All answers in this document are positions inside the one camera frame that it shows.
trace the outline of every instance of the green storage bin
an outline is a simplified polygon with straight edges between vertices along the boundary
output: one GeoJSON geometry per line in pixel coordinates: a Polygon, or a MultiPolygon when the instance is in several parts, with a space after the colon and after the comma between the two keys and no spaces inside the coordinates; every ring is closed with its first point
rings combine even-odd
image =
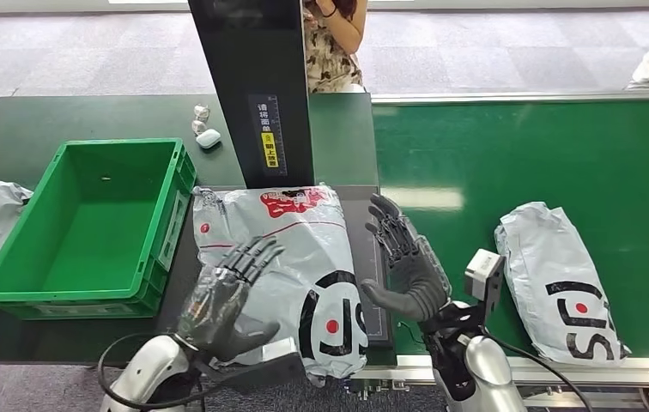
{"type": "Polygon", "coordinates": [[[0,251],[0,308],[156,315],[195,180],[179,139],[64,143],[0,251]]]}

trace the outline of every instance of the sticker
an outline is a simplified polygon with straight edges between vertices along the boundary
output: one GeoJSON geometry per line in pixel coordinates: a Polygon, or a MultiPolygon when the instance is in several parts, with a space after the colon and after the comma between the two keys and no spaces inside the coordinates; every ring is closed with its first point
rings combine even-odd
{"type": "Polygon", "coordinates": [[[252,94],[249,96],[254,130],[261,142],[264,174],[287,176],[287,161],[284,157],[282,124],[279,120],[279,104],[275,94],[252,94]]]}
{"type": "Polygon", "coordinates": [[[316,208],[320,200],[330,200],[330,195],[318,187],[307,187],[293,191],[267,191],[259,199],[266,205],[269,216],[276,219],[285,213],[304,213],[316,208]]]}

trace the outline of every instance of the red logo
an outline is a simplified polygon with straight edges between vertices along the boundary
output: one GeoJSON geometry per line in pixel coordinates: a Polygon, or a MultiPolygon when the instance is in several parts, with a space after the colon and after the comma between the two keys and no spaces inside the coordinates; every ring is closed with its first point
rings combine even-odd
{"type": "Polygon", "coordinates": [[[320,200],[329,200],[330,195],[318,188],[297,191],[270,191],[260,197],[269,210],[269,216],[277,218],[285,213],[304,213],[317,206],[320,200]]]}
{"type": "Polygon", "coordinates": [[[337,331],[340,330],[340,324],[335,319],[328,320],[325,327],[330,333],[337,333],[337,331]]]}

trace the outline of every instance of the green table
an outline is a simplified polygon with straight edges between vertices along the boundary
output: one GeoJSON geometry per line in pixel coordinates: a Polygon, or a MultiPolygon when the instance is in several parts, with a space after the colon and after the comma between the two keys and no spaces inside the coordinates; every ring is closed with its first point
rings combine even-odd
{"type": "MultiPolygon", "coordinates": [[[[577,383],[649,385],[649,94],[373,99],[379,173],[367,166],[375,162],[376,150],[366,95],[340,96],[311,101],[318,180],[334,185],[379,180],[382,191],[401,202],[430,238],[457,298],[463,298],[462,274],[476,248],[494,248],[492,232],[500,216],[532,200],[565,207],[595,260],[617,329],[635,357],[621,368],[559,368],[577,383]]],[[[199,96],[1,99],[0,179],[33,187],[58,143],[67,139],[190,136],[191,109],[201,101],[199,96]]],[[[209,185],[241,185],[220,112],[214,100],[206,101],[224,145],[203,154],[186,142],[197,154],[199,178],[209,185]]],[[[181,245],[177,261],[181,253],[195,251],[188,246],[181,245]]],[[[65,323],[53,330],[20,330],[2,320],[4,363],[33,361],[42,353],[71,363],[70,348],[80,362],[89,362],[109,343],[109,336],[95,337],[103,330],[80,336],[65,323]],[[4,341],[5,336],[11,339],[4,341]]],[[[142,319],[116,326],[137,331],[160,324],[142,319]]],[[[488,326],[529,348],[506,288],[488,326]]],[[[370,366],[355,378],[432,383],[422,348],[404,328],[394,332],[395,352],[371,351],[370,366]],[[396,361],[397,367],[378,367],[378,361],[396,361]]],[[[556,381],[527,360],[510,358],[510,363],[520,383],[556,381]]]]}
{"type": "MultiPolygon", "coordinates": [[[[501,216],[530,201],[562,206],[634,353],[623,368],[562,369],[579,382],[649,385],[649,93],[373,98],[373,122],[381,192],[428,236],[456,299],[474,251],[495,249],[501,216]]],[[[532,350],[502,292],[490,331],[532,350]]],[[[394,333],[401,368],[380,376],[429,380],[424,347],[403,327],[394,333]]],[[[555,381],[510,361],[517,381],[555,381]]]]}
{"type": "MultiPolygon", "coordinates": [[[[343,207],[354,188],[364,188],[366,193],[376,190],[370,96],[317,95],[312,97],[310,108],[317,181],[342,187],[343,207]]],[[[148,137],[183,138],[203,185],[244,184],[214,95],[2,98],[0,180],[33,189],[63,141],[148,137]],[[193,107],[201,103],[211,110],[209,127],[221,132],[219,148],[203,151],[195,143],[191,131],[193,107]]],[[[360,209],[367,213],[367,207],[361,205],[360,209]]],[[[351,230],[355,236],[366,232],[361,225],[348,227],[351,239],[351,230]]],[[[25,322],[0,311],[0,363],[95,362],[117,337],[174,326],[183,299],[200,270],[196,256],[189,210],[157,318],[25,322]]],[[[112,359],[128,360],[134,346],[132,343],[113,354],[112,359]]]]}

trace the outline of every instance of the robotic hand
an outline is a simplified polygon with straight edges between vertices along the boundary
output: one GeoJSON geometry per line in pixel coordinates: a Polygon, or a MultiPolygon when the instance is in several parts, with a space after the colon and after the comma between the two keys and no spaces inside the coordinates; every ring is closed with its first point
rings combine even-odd
{"type": "Polygon", "coordinates": [[[98,377],[106,396],[100,412],[157,410],[183,412],[185,404],[203,401],[209,392],[190,395],[204,373],[237,391],[257,386],[278,385],[304,373],[294,341],[284,339],[266,344],[278,332],[279,324],[265,324],[261,330],[240,331],[234,326],[251,288],[266,266],[284,251],[276,239],[257,237],[234,247],[215,267],[203,267],[196,287],[186,300],[174,333],[146,342],[120,377],[108,385],[102,373],[107,352],[100,357],[98,377]],[[222,373],[215,360],[230,361],[237,354],[264,346],[263,361],[253,367],[222,373]]]}
{"type": "Polygon", "coordinates": [[[418,322],[449,410],[526,411],[504,351],[484,328],[499,299],[504,258],[480,249],[466,268],[466,292],[479,302],[453,301],[428,240],[392,200],[380,195],[370,200],[378,225],[366,227],[387,256],[394,290],[369,280],[361,288],[375,305],[418,322]]]}

